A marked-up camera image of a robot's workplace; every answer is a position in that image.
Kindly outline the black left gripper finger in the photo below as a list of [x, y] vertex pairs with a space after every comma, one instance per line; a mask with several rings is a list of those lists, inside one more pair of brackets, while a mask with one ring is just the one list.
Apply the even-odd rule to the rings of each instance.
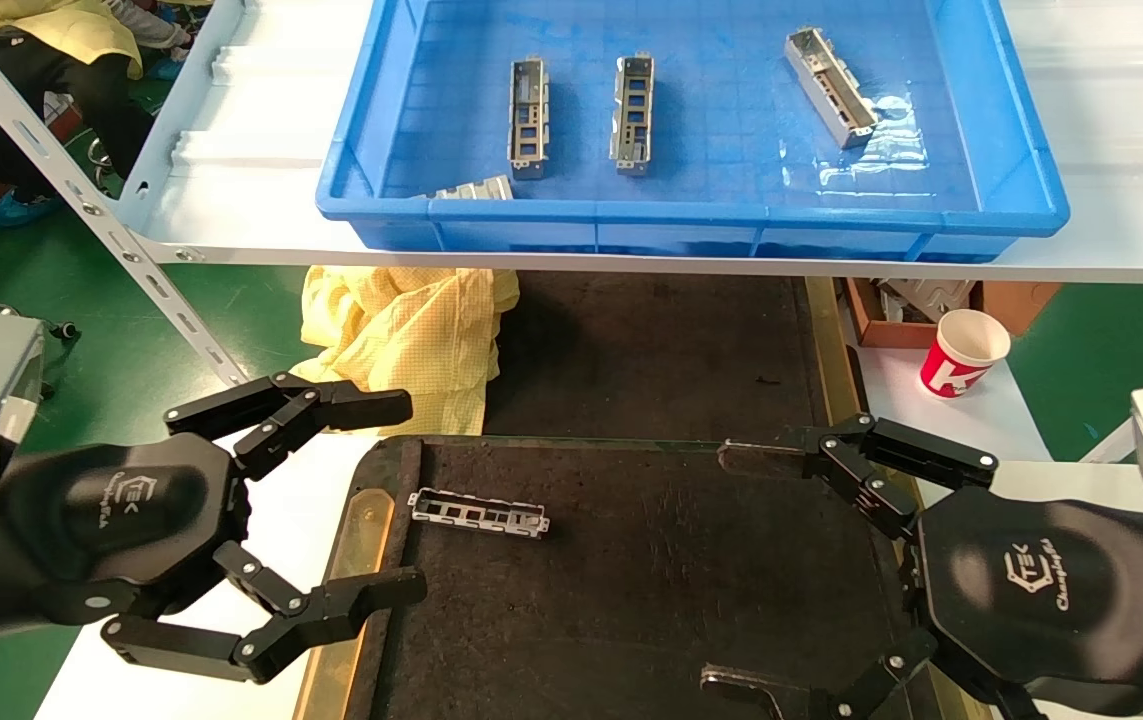
[[123, 614], [107, 621], [101, 638], [128, 664], [263, 685], [312, 648], [355, 641], [375, 611], [427, 595], [427, 579], [416, 568], [330, 579], [303, 592], [241, 544], [222, 544], [213, 561], [267, 611], [264, 625], [237, 635]]
[[173, 407], [163, 421], [171, 435], [207, 441], [246, 429], [232, 451], [234, 477], [261, 480], [323, 430], [397, 427], [411, 416], [405, 389], [367, 392], [350, 381], [311, 382], [282, 371]]

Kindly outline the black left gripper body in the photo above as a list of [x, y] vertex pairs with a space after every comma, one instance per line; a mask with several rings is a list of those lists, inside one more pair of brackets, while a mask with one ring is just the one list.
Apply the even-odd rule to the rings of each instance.
[[187, 609], [250, 510], [233, 457], [191, 433], [19, 457], [0, 483], [0, 634]]

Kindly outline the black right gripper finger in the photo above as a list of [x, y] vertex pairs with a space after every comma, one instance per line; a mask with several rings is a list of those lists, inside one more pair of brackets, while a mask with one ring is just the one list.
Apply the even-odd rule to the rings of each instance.
[[900, 421], [860, 413], [832, 427], [786, 427], [776, 445], [727, 439], [718, 450], [727, 473], [773, 479], [818, 479], [892, 541], [909, 541], [919, 510], [888, 471], [945, 489], [993, 482], [999, 459]]
[[716, 665], [702, 669], [700, 688], [725, 701], [753, 705], [772, 719], [869, 719], [933, 659], [938, 647], [935, 634], [917, 627], [892, 643], [839, 691]]

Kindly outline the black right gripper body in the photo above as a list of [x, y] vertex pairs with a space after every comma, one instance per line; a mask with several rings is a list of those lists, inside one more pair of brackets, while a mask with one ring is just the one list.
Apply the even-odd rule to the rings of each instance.
[[917, 521], [938, 661], [983, 701], [1143, 717], [1143, 512], [964, 488]]

